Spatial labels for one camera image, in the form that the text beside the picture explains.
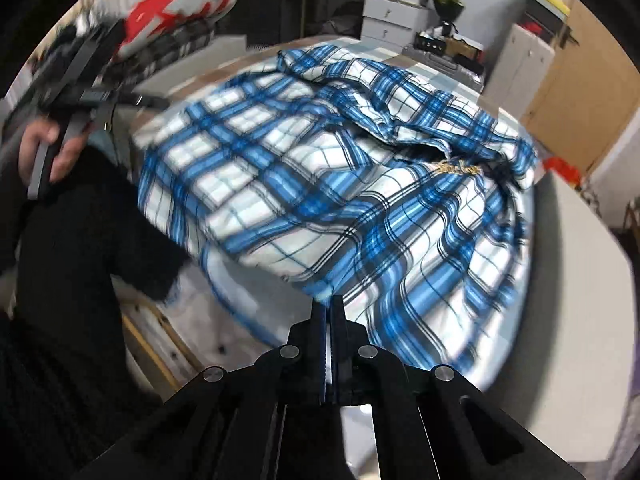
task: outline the screw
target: screw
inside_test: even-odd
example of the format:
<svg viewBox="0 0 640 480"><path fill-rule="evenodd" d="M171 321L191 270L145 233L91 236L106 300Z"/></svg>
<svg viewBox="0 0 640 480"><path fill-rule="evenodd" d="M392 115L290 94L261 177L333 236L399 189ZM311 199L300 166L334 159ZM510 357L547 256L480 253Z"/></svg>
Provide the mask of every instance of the screw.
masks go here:
<svg viewBox="0 0 640 480"><path fill-rule="evenodd" d="M204 370L202 377L207 383L217 383L225 376L225 371L219 366L212 366Z"/></svg>
<svg viewBox="0 0 640 480"><path fill-rule="evenodd" d="M364 357L365 359L373 359L376 355L378 355L378 349L375 346L363 345L358 348L358 355L360 357Z"/></svg>
<svg viewBox="0 0 640 480"><path fill-rule="evenodd" d="M456 375L453 368L449 366L438 366L435 373L438 379L445 382L452 380Z"/></svg>
<svg viewBox="0 0 640 480"><path fill-rule="evenodd" d="M300 348L293 345L286 345L280 349L280 355L286 359L293 359L300 355Z"/></svg>

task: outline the door handle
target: door handle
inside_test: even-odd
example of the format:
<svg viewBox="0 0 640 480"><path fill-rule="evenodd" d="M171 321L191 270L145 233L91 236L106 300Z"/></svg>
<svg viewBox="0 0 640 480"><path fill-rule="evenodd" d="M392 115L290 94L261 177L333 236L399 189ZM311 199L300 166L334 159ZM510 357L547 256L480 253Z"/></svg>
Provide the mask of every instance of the door handle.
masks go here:
<svg viewBox="0 0 640 480"><path fill-rule="evenodd" d="M564 28L564 32L562 33L562 37L560 38L560 48L564 48L566 47L566 43L567 41L569 43L573 43L577 46L580 46L580 42L578 40L576 40L572 35L571 35L571 27L565 27Z"/></svg>

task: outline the yellow embroidery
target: yellow embroidery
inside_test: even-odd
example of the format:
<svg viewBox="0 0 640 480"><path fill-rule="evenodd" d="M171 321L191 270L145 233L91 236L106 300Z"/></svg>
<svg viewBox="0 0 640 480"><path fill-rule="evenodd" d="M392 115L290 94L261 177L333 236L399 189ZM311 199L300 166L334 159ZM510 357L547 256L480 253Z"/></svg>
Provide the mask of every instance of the yellow embroidery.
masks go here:
<svg viewBox="0 0 640 480"><path fill-rule="evenodd" d="M453 173L456 175L462 174L470 174L470 175L479 175L481 174L481 170L478 166L465 166L463 160L460 161L458 166L451 164L450 162L438 162L434 170L434 174L441 173Z"/></svg>

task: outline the blue and white plaid shirt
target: blue and white plaid shirt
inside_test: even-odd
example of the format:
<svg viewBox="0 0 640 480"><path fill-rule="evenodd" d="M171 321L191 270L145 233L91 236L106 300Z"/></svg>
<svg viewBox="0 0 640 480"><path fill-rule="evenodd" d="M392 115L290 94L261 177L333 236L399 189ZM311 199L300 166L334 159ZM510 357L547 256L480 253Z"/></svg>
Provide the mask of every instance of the blue and white plaid shirt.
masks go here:
<svg viewBox="0 0 640 480"><path fill-rule="evenodd" d="M332 44L281 51L156 135L140 208L199 259L222 251L410 365L491 351L529 258L528 140L415 73Z"/></svg>

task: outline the brown door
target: brown door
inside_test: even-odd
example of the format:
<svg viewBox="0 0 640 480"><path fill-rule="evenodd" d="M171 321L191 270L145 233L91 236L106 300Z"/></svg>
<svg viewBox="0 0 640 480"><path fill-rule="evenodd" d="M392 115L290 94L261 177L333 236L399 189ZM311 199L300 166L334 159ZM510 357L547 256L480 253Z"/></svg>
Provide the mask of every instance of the brown door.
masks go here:
<svg viewBox="0 0 640 480"><path fill-rule="evenodd" d="M577 43L556 47L521 122L551 152L589 173L638 107L640 74L579 0L573 0L567 25Z"/></svg>

